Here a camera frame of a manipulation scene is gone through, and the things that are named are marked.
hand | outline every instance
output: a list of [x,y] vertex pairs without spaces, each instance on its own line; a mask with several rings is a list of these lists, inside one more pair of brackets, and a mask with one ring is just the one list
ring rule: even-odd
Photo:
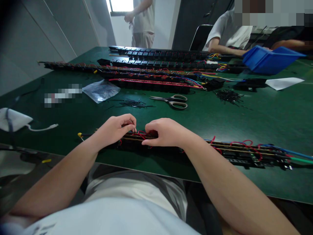
[[236,50],[235,53],[234,53],[234,55],[242,57],[243,54],[245,54],[245,53],[248,52],[249,50]]
[[126,16],[124,17],[124,20],[126,21],[126,23],[132,23],[134,17],[135,17],[135,14],[134,14],[134,12],[131,11],[131,12],[126,14]]
[[104,147],[117,142],[127,132],[136,130],[136,118],[131,114],[124,114],[118,117],[110,117],[91,137],[93,146],[98,151]]
[[263,47],[263,48],[268,49],[268,50],[270,50],[270,51],[273,51],[273,50],[269,49],[268,47]]
[[146,125],[145,129],[146,133],[157,131],[158,138],[144,140],[142,145],[183,148],[197,137],[196,134],[169,118],[153,120]]

green table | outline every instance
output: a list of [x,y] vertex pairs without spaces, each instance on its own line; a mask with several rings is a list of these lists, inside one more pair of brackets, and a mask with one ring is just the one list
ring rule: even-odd
[[[72,63],[97,64],[100,58],[112,59],[113,57],[109,57],[107,48],[95,47]],[[138,130],[144,130],[145,124],[151,120],[167,117],[181,123],[204,139],[212,139],[213,136],[216,136],[216,141],[250,139],[255,144],[272,143],[282,148],[312,155],[313,86],[308,84],[313,83],[311,63],[312,61],[305,59],[296,61],[280,74],[271,77],[223,74],[225,78],[299,77],[306,80],[282,91],[267,87],[258,89],[257,93],[240,92],[245,94],[244,106],[253,111],[230,103],[221,103],[213,92],[202,90],[187,95],[188,108],[184,111],[173,110],[165,102],[149,99],[150,95],[168,97],[173,95],[171,93],[131,89],[121,89],[114,99],[140,98],[141,101],[157,107],[110,108],[112,105],[119,106],[118,102],[105,101],[96,104],[86,94],[82,94],[81,98],[68,99],[58,107],[44,108],[45,93],[56,93],[57,89],[68,88],[69,84],[82,84],[84,87],[102,79],[98,74],[52,71],[44,76],[44,84],[40,90],[22,97],[13,109],[31,116],[34,119],[31,123],[33,129],[46,128],[55,123],[59,126],[37,133],[22,128],[15,133],[16,144],[28,149],[66,155],[81,142],[77,133],[92,133],[110,116],[131,113],[137,118]],[[1,107],[8,107],[16,96],[35,89],[39,84],[40,78],[3,95],[0,97]],[[0,131],[0,143],[10,144],[8,133]],[[106,149],[100,152],[97,162],[199,181],[195,169],[187,159],[158,156],[153,154],[153,151],[147,156]],[[311,169],[295,168],[284,171],[278,167],[249,170],[240,166],[238,168],[268,196],[313,203],[313,187],[311,187],[313,170]]]

khaki pants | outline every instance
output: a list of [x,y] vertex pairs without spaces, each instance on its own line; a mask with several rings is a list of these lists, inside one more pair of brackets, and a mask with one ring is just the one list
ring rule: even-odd
[[131,41],[132,47],[152,48],[154,34],[152,33],[133,33]]

white wall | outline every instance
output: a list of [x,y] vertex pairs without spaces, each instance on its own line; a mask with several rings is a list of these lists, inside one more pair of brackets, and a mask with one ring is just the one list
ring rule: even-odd
[[181,0],[156,0],[153,48],[171,49]]
[[24,5],[17,1],[14,8],[2,32],[0,95],[49,72],[38,66],[37,60],[63,60]]
[[85,0],[85,4],[100,46],[116,45],[110,13],[105,0]]
[[[153,48],[171,49],[181,0],[155,1],[155,36]],[[116,45],[131,46],[132,32],[124,16],[111,16]]]
[[124,21],[124,16],[111,16],[115,42],[117,46],[131,46],[132,31],[129,24]]
[[45,0],[77,56],[99,46],[82,0]]
[[105,0],[20,0],[0,44],[0,96],[50,72],[37,61],[65,61],[115,45]]

window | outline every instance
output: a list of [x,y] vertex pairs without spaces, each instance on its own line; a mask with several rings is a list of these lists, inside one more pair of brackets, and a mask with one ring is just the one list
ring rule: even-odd
[[106,0],[111,16],[124,16],[134,9],[133,0]]

